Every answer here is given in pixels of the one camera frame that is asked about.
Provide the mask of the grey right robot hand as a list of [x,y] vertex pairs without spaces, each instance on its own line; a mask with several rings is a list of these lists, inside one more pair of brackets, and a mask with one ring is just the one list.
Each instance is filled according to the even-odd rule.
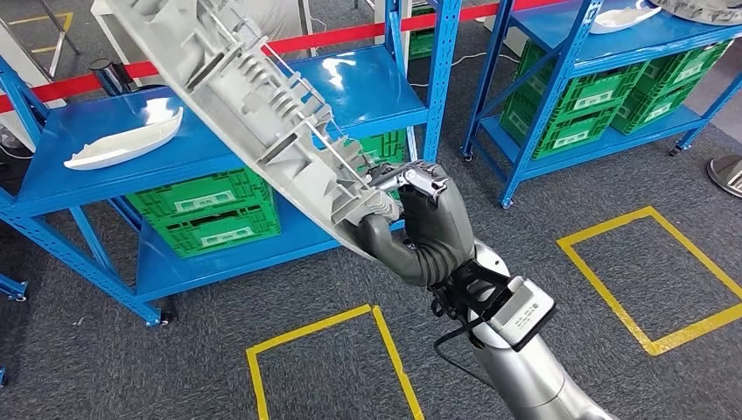
[[465,202],[441,165],[424,161],[385,164],[375,167],[371,176],[372,186],[399,192],[406,234],[414,247],[395,239],[384,217],[369,214],[353,233],[366,253],[417,287],[444,281],[475,257]]

